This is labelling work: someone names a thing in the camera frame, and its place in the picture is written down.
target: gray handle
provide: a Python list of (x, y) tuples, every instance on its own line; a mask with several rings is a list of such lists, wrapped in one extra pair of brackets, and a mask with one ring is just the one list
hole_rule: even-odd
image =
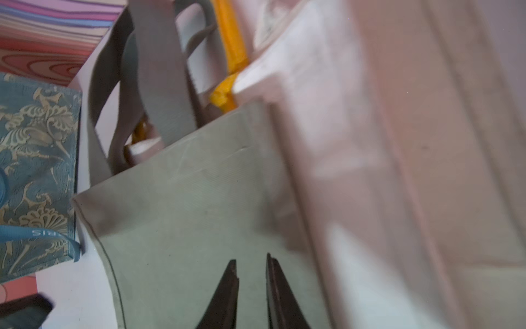
[[(204, 11), (206, 27), (180, 47), (174, 24), (191, 4)], [(217, 29), (209, 0), (130, 0), (115, 22), (94, 66), (88, 92), (88, 143), (91, 185), (128, 168), (126, 140), (144, 113), (170, 145), (198, 126), (200, 104), (187, 72), (186, 59)], [(119, 113), (114, 138), (104, 156), (94, 126), (110, 93), (120, 81)]]

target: blue floral bag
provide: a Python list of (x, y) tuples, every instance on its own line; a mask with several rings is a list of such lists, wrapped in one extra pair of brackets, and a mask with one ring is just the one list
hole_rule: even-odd
[(69, 199), (81, 100), (75, 90), (0, 73), (1, 283), (79, 257)]

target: pink surface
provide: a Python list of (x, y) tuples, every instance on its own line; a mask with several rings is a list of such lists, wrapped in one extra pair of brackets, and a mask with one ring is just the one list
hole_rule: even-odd
[(120, 13), (122, 10), (121, 2), (119, 5), (104, 4), (104, 3), (90, 3), (72, 0), (18, 0), (18, 2), (31, 4), (35, 6), (42, 6), (45, 3), (47, 8), (52, 8), (60, 11), (67, 12), (105, 12), (105, 13)]
[(0, 285), (0, 303), (37, 293), (35, 275), (24, 276)]
[(14, 2), (9, 0), (0, 0), (0, 5), (4, 5), (9, 8), (18, 9), (23, 12), (45, 15), (48, 17), (57, 18), (69, 18), (69, 19), (95, 19), (98, 21), (114, 21), (119, 16), (120, 12), (116, 13), (100, 13), (100, 12), (66, 12), (61, 9), (60, 11), (51, 10), (49, 8), (35, 7), (28, 4)]

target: black object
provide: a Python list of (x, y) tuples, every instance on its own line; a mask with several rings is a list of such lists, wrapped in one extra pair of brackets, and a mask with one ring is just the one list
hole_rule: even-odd
[(40, 294), (0, 304), (0, 329), (38, 329), (52, 309)]
[[(266, 276), (269, 329), (310, 329), (278, 260), (270, 254)], [(235, 329), (238, 292), (236, 260), (231, 260), (196, 329)]]

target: blue handle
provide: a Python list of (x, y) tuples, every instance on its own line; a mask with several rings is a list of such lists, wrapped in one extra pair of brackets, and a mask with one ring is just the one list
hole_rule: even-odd
[[(7, 202), (9, 182), (4, 170), (0, 168), (0, 207)], [(66, 239), (73, 248), (73, 260), (76, 262), (80, 258), (80, 244), (75, 240), (54, 230), (38, 227), (20, 227), (0, 225), (0, 243), (18, 241), (30, 238), (63, 238)]]
[(20, 227), (0, 225), (0, 242), (18, 241), (30, 238), (63, 238), (73, 247), (73, 260), (76, 262), (80, 258), (80, 244), (75, 240), (54, 230), (37, 227)]

